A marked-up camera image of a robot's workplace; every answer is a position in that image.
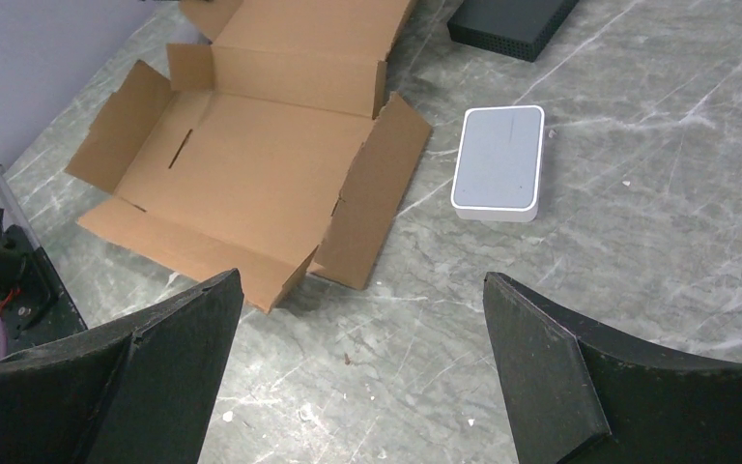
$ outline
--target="white wall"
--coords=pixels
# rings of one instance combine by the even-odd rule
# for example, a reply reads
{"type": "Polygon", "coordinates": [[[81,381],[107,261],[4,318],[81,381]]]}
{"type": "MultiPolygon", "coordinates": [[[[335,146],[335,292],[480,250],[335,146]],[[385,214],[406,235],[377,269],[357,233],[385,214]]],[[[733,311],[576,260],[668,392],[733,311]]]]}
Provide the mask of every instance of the white wall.
{"type": "Polygon", "coordinates": [[[0,0],[0,163],[23,153],[157,3],[0,0]]]}

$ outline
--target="gray marble surface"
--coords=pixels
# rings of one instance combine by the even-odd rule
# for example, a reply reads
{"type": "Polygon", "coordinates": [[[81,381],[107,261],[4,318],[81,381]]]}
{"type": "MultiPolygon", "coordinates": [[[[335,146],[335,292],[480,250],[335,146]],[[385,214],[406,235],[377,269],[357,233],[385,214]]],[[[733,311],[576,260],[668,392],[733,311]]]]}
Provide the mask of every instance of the gray marble surface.
{"type": "MultiPolygon", "coordinates": [[[[664,345],[742,361],[742,2],[583,0],[535,64],[452,43],[418,4],[389,86],[435,131],[370,287],[308,277],[243,311],[203,463],[516,462],[481,308],[486,271],[664,345]],[[458,219],[464,111],[548,115],[539,217],[458,219]],[[345,357],[351,360],[346,365],[345,357]]],[[[75,224],[62,172],[132,62],[165,71],[164,5],[13,166],[22,207],[95,326],[191,282],[75,224]]]]}

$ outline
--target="cardboard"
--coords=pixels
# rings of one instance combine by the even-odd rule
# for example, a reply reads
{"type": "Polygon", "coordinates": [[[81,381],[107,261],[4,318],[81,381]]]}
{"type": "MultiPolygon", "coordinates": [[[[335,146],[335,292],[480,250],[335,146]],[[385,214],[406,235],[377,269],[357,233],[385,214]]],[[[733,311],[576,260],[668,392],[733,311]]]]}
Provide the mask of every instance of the cardboard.
{"type": "Polygon", "coordinates": [[[364,288],[429,133],[385,59],[414,0],[185,0],[211,45],[136,63],[67,172],[79,223],[196,280],[239,268],[269,311],[306,270],[364,288]]]}

